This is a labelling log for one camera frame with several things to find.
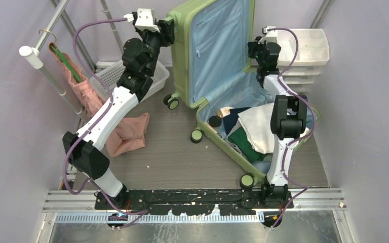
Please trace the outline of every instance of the open suitcase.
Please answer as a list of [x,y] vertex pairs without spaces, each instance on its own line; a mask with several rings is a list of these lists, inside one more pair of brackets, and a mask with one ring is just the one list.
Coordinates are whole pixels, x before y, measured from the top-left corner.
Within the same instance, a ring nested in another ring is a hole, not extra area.
[[251,174],[256,184],[263,183],[266,174],[225,142],[223,128],[215,130],[208,125],[209,117],[222,107],[258,106],[272,101],[256,81],[256,69],[250,67],[248,58],[254,2],[189,0],[168,14],[175,20],[175,43],[171,50],[176,92],[165,97],[164,102],[175,109],[179,98],[197,109],[198,127],[192,132],[192,140],[201,139],[202,131]]

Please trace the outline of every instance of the pink garment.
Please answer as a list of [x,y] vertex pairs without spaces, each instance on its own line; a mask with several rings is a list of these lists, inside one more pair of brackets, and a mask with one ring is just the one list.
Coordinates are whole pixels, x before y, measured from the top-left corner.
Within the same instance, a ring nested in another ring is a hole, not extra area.
[[[50,52],[62,68],[63,74],[75,95],[84,105],[90,117],[94,116],[105,101],[100,98],[90,86],[88,78],[82,73],[82,69],[76,65],[66,53],[63,53],[68,62],[83,80],[81,83],[76,82],[71,71],[60,61],[60,58],[53,51],[50,45],[54,44],[49,44]],[[149,113],[144,113],[140,117],[136,118],[123,118],[106,140],[106,148],[109,155],[111,157],[115,157],[124,152],[145,147],[145,132],[147,130],[149,119]]]

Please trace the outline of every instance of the suitcase shell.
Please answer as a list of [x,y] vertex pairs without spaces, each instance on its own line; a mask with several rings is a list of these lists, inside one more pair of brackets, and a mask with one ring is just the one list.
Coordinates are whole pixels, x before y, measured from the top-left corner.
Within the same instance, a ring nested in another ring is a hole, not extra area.
[[256,69],[250,67],[248,58],[254,2],[188,0],[167,15],[167,19],[175,21],[175,43],[171,52],[176,92],[168,96],[165,103],[180,98],[190,108],[197,108],[196,129],[202,130],[250,173],[256,184],[263,183],[266,174],[223,140],[223,128],[217,132],[207,122],[221,107],[257,106],[272,101],[271,95],[256,81]]

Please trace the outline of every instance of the wooden floor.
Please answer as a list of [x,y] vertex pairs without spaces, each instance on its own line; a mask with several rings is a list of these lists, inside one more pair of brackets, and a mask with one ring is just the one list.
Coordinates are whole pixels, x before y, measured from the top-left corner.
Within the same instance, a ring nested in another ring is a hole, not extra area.
[[[206,137],[199,144],[190,142],[196,111],[183,103],[169,110],[162,103],[166,94],[174,92],[170,72],[165,87],[127,115],[150,113],[146,147],[111,158],[111,170],[130,189],[238,188],[244,171],[236,162]],[[307,186],[328,186],[314,138],[293,155],[289,176]],[[85,178],[78,173],[74,189]],[[94,189],[89,184],[86,188]]]

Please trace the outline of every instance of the gray wall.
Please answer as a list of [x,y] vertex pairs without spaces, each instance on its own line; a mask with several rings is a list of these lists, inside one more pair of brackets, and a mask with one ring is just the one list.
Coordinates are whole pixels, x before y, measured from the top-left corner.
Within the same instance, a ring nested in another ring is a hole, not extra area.
[[[163,19],[169,11],[185,1],[107,0],[107,3],[114,18],[121,18],[138,8],[151,8],[155,10],[158,19]],[[253,36],[261,35],[261,28],[266,25],[308,28],[321,2],[322,0],[257,0]],[[106,17],[101,10],[102,6],[99,1],[71,1],[68,5],[68,13],[76,23],[88,23],[105,19]],[[123,43],[130,38],[139,37],[132,24],[119,23],[116,25]],[[96,53],[100,61],[118,61],[121,59],[121,52],[108,24],[91,27],[86,29],[85,32],[86,36],[83,36],[83,40],[87,42],[89,52]],[[169,48],[161,49],[159,61],[163,64],[172,63]]]
[[360,242],[389,242],[389,1],[335,1],[323,22],[330,62],[311,102],[330,183]]
[[[77,117],[53,88],[18,54],[33,46],[53,13],[49,1],[0,1],[0,242],[34,242],[48,190],[57,189],[64,157],[61,138]],[[54,32],[62,51],[70,36]],[[57,64],[40,54],[57,78]]]

